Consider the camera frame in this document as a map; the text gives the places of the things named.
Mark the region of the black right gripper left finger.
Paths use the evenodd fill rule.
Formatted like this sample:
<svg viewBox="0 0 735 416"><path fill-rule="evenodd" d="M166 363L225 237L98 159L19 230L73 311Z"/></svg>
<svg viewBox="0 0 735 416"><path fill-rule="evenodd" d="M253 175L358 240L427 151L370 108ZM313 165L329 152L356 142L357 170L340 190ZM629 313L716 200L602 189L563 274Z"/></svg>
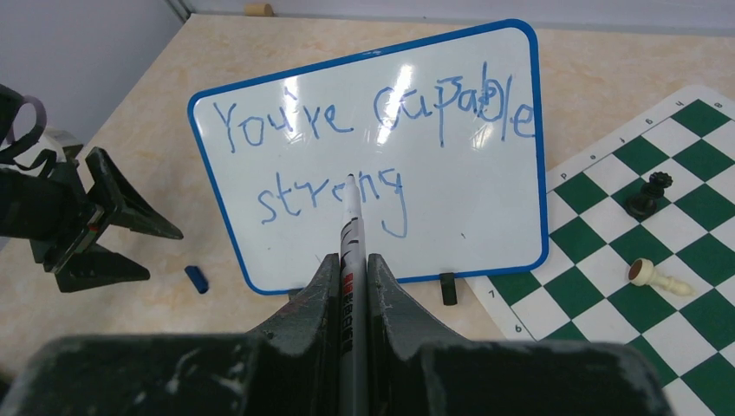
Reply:
<svg viewBox="0 0 735 416"><path fill-rule="evenodd" d="M338 257L244 333L79 335L43 346L4 415L333 415Z"/></svg>

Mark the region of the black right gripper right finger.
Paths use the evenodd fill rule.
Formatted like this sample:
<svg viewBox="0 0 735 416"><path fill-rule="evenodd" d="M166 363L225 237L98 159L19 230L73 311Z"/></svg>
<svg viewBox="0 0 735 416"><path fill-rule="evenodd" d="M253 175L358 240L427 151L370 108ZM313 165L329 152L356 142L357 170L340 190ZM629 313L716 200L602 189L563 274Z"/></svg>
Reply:
<svg viewBox="0 0 735 416"><path fill-rule="evenodd" d="M585 341L472 341L367 260L376 415L669 415L636 350Z"/></svg>

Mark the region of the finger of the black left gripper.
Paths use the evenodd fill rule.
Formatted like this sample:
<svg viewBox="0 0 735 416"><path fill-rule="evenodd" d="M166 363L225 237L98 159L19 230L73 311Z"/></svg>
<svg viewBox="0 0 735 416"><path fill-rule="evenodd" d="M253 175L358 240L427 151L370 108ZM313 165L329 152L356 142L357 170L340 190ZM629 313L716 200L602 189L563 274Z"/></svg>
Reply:
<svg viewBox="0 0 735 416"><path fill-rule="evenodd" d="M150 276L145 267L98 244L93 244L82 253L72 255L55 273L58 288L62 293L116 283L145 281Z"/></svg>
<svg viewBox="0 0 735 416"><path fill-rule="evenodd" d="M156 212L127 181L108 153L93 147L85 158L94 184L88 198L99 205L101 223L132 232L169 239L182 239L182 231Z"/></svg>

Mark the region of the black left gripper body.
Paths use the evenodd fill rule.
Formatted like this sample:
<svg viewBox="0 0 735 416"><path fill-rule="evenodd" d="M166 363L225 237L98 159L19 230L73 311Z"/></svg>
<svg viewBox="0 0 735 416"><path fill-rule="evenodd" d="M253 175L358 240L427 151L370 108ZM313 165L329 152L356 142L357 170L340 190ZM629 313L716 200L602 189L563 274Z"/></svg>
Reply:
<svg viewBox="0 0 735 416"><path fill-rule="evenodd" d="M34 259L47 272L96 244L102 214L85 193L76 163L61 163L46 177L1 169L1 236L35 243Z"/></svg>

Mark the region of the blue marker pen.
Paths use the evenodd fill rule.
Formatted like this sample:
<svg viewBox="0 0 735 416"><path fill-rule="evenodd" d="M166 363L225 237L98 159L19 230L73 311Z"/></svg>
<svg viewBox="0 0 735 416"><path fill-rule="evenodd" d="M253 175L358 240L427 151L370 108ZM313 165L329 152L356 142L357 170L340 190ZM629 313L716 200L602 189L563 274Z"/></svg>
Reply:
<svg viewBox="0 0 735 416"><path fill-rule="evenodd" d="M366 254L361 215L361 195L353 174L343 188L340 287L340 415L369 414Z"/></svg>

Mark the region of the blue marker cap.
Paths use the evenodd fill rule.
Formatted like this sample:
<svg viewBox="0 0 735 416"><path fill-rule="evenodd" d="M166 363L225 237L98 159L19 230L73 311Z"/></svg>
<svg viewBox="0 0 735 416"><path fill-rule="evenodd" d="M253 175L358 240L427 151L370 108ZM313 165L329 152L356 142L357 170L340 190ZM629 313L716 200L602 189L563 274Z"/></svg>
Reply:
<svg viewBox="0 0 735 416"><path fill-rule="evenodd" d="M200 295L205 294L209 290L209 281L198 266L186 266L185 273Z"/></svg>

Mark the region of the blue framed whiteboard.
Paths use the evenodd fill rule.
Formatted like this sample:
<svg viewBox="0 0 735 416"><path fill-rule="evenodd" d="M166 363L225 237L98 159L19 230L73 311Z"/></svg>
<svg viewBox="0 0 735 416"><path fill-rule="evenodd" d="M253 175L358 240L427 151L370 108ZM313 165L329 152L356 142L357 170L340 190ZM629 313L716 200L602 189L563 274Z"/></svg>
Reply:
<svg viewBox="0 0 735 416"><path fill-rule="evenodd" d="M197 92L187 115L246 284L306 286L353 175L402 283L548 256L537 34L507 19Z"/></svg>

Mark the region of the small wooden block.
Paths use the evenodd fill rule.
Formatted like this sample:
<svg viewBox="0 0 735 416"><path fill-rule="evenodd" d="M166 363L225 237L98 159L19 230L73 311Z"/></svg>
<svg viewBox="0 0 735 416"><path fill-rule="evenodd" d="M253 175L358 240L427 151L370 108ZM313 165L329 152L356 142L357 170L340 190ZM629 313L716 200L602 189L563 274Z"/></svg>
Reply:
<svg viewBox="0 0 735 416"><path fill-rule="evenodd" d="M254 17L271 17L275 15L269 3L247 3L244 6L244 14Z"/></svg>

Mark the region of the white chess pawn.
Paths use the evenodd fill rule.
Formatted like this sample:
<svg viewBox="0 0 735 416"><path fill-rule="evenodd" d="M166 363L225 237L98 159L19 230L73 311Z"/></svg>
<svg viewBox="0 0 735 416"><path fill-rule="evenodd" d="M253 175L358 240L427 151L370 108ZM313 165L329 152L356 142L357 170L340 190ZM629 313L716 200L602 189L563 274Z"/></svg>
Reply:
<svg viewBox="0 0 735 416"><path fill-rule="evenodd" d="M646 258L633 261L628 270L628 281L635 286L655 286L676 296L693 296L694 288L679 279L659 272L653 262Z"/></svg>

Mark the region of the green white chessboard mat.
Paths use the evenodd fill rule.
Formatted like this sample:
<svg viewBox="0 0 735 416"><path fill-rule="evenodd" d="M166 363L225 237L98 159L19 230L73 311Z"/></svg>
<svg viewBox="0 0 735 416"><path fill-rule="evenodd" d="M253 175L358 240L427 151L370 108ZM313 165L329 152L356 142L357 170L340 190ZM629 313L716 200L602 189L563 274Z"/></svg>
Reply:
<svg viewBox="0 0 735 416"><path fill-rule="evenodd" d="M733 414L733 101L682 88L547 186L545 262L469 282L502 334L636 348L675 414Z"/></svg>

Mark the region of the black chess piece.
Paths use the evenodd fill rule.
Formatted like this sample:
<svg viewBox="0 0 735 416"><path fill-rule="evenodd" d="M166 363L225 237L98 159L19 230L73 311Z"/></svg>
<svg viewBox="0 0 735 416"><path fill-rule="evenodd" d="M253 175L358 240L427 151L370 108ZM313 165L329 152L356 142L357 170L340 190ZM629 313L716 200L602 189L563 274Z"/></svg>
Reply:
<svg viewBox="0 0 735 416"><path fill-rule="evenodd" d="M640 190L625 201L626 213L637 219L645 220L658 209L658 201L664 197L665 190L673 184L673 178L666 172L653 172Z"/></svg>

